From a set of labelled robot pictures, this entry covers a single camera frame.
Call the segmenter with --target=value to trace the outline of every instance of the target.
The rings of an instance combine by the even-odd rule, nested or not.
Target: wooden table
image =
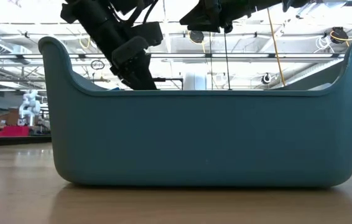
[[[352,178],[330,190],[88,189],[50,144],[0,147],[0,223],[352,223]]]

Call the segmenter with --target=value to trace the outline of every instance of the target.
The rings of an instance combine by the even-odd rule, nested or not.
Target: ceiling
[[[39,54],[37,42],[40,38],[51,35],[61,40],[67,47],[70,54],[97,54],[100,50],[94,43],[89,41],[82,26],[76,22],[67,24],[60,18],[62,3],[61,0],[0,0],[0,41],[5,44],[15,44],[25,47],[29,54]],[[241,18],[234,22],[234,30],[227,34],[205,34],[204,44],[194,44],[188,38],[188,30],[181,26],[178,20],[181,19],[198,0],[163,0],[159,1],[152,13],[149,21],[160,21],[163,42],[156,47],[151,47],[150,53],[167,54],[202,54],[213,53],[238,54],[238,53],[274,53],[274,44],[271,39],[271,27],[267,11],[259,11],[251,18]],[[324,4],[312,4],[306,11],[297,14],[302,9],[290,8],[283,13],[281,5],[271,8],[272,23],[277,37],[277,46],[280,53],[306,53],[322,54],[343,53],[347,49],[346,44],[330,44],[330,47],[321,49],[319,43],[325,32],[329,34],[332,27],[340,26],[352,38],[352,7],[328,7]],[[145,11],[136,21],[140,23],[145,15]],[[27,66],[21,63],[14,63],[10,60],[0,60],[0,69],[8,71],[10,75],[0,74],[0,78],[21,78],[28,74],[27,78],[44,79],[42,60],[32,60],[34,66]],[[74,71],[91,77],[95,73],[95,78],[103,77],[106,82],[98,83],[106,88],[123,86],[116,77],[109,71],[109,66],[103,70],[94,71],[90,66],[91,60],[73,60]],[[207,67],[208,72],[212,71],[213,78],[208,87],[227,88],[228,77],[233,89],[246,88],[269,88],[279,80],[274,80],[271,85],[262,85],[263,74],[271,73],[277,76],[279,67],[276,60],[263,62],[262,60],[251,60],[239,62],[233,60],[226,63],[226,60],[217,60],[210,63],[207,59],[197,62],[190,58],[174,60],[153,59],[151,72],[154,77],[182,77],[186,69],[193,69],[186,64],[200,63]],[[282,69],[287,77],[302,72],[317,62],[294,62],[289,60],[282,63]],[[31,88],[45,88],[44,83],[30,83]],[[177,89],[180,84],[166,82],[157,84],[163,89]]]

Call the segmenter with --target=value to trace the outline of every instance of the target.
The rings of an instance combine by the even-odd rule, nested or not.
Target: red object
[[[0,137],[24,137],[28,135],[28,126],[6,126],[0,131]]]

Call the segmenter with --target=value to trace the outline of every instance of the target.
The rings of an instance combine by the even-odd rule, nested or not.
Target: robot
[[[61,17],[72,24],[79,20],[91,39],[111,63],[111,71],[125,85],[134,90],[156,90],[149,71],[151,56],[145,49],[159,45],[162,31],[158,22],[147,22],[158,0],[66,0]],[[225,33],[233,30],[233,20],[282,3],[283,11],[289,7],[302,7],[309,0],[200,0],[181,20],[188,30]],[[134,26],[141,12],[149,7],[142,24]],[[127,14],[122,20],[117,12]]]
[[[35,116],[40,113],[40,103],[36,100],[37,95],[37,90],[29,90],[22,96],[22,104],[19,108],[20,119],[17,122],[18,126],[26,125],[26,116],[29,116],[29,126],[34,125]]]

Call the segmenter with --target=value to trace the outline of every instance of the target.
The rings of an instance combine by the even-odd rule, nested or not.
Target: white humanoid robot
[[[20,119],[18,120],[19,126],[24,126],[26,124],[26,116],[29,116],[29,126],[34,125],[34,119],[36,115],[40,113],[40,103],[36,100],[38,95],[37,90],[28,90],[22,96],[22,104],[19,108]]]

